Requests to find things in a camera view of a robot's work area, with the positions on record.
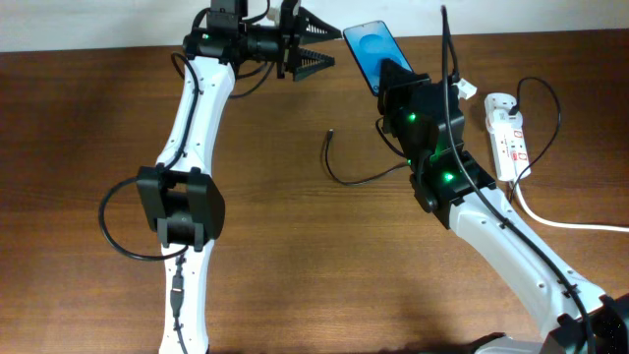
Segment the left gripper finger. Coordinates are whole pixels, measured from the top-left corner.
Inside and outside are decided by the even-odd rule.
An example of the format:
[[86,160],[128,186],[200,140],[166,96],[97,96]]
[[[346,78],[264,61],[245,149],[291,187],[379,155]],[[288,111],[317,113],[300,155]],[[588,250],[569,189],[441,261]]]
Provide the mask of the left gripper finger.
[[293,59],[293,81],[298,82],[310,75],[335,65],[335,58],[306,48],[299,48]]
[[300,45],[307,45],[341,38],[342,33],[340,29],[300,7],[297,13],[297,37]]

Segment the blue Samsung Galaxy smartphone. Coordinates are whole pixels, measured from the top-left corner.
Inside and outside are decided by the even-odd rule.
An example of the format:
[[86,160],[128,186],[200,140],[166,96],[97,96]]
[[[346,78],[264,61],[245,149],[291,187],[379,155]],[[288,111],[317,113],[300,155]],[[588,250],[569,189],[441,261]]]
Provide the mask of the blue Samsung Galaxy smartphone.
[[374,96],[379,92],[380,69],[384,59],[390,59],[408,71],[412,70],[384,21],[377,20],[345,28],[342,33]]

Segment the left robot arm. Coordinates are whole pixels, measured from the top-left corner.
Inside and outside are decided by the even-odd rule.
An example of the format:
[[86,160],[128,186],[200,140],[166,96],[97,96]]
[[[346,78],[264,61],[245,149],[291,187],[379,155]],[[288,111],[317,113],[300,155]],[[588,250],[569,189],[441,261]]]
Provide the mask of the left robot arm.
[[341,32],[284,1],[270,26],[249,18],[245,1],[213,1],[184,37],[184,88],[168,142],[154,166],[140,169],[136,186],[149,228],[161,245],[166,276],[162,353],[206,353],[205,304],[209,260],[226,206],[212,179],[213,149],[226,104],[242,79],[240,66],[265,62],[295,81],[331,67],[332,57],[310,44]]

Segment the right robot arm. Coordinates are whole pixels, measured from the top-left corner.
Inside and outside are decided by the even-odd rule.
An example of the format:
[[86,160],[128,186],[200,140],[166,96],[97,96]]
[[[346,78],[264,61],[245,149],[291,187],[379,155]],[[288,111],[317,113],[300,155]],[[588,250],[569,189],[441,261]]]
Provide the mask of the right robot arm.
[[378,110],[411,168],[422,209],[471,245],[535,320],[541,342],[503,332],[468,353],[625,353],[628,298],[612,299],[561,259],[463,149],[458,89],[434,84],[391,59],[380,69]]

